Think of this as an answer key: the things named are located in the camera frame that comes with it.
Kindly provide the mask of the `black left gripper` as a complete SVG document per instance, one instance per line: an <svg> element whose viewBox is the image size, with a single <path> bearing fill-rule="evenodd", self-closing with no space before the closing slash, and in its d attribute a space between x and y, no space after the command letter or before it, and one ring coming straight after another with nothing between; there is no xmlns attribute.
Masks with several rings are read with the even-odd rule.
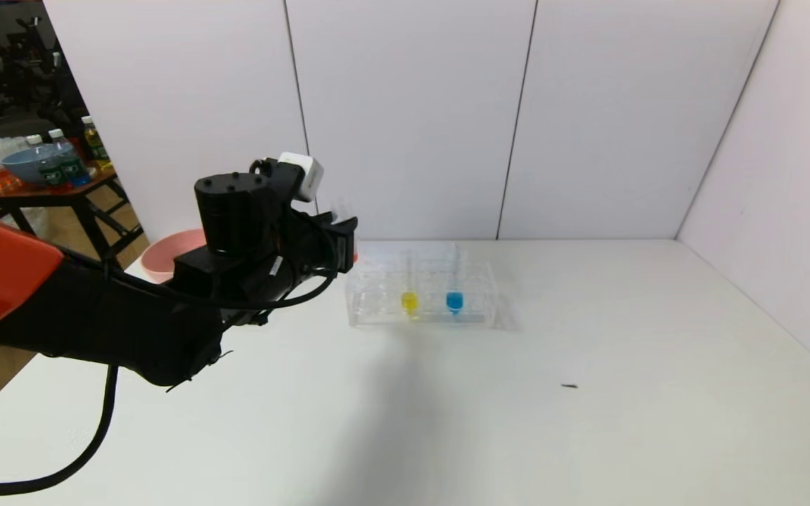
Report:
<svg viewBox="0 0 810 506"><path fill-rule="evenodd" d="M354 268L358 259L357 216L343 220L332 212L316 215L298 212L297 218L302 227L298 244L310 266L336 273L347 273Z"/></svg>

